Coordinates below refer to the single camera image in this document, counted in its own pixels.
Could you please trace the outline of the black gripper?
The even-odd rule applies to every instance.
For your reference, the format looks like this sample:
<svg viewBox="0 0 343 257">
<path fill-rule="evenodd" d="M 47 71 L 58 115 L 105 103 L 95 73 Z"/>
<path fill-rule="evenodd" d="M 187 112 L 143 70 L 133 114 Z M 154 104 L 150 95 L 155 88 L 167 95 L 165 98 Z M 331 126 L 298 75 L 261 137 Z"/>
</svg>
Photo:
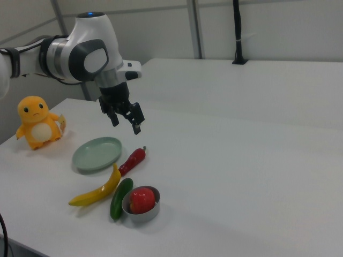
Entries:
<svg viewBox="0 0 343 257">
<path fill-rule="evenodd" d="M 100 88 L 100 92 L 99 103 L 101 110 L 104 114 L 107 114 L 112 126 L 116 127 L 119 124 L 117 114 L 125 115 L 125 119 L 132 125 L 134 134 L 139 134 L 141 132 L 140 126 L 145 117 L 138 102 L 130 103 L 127 82 L 108 88 Z"/>
</svg>

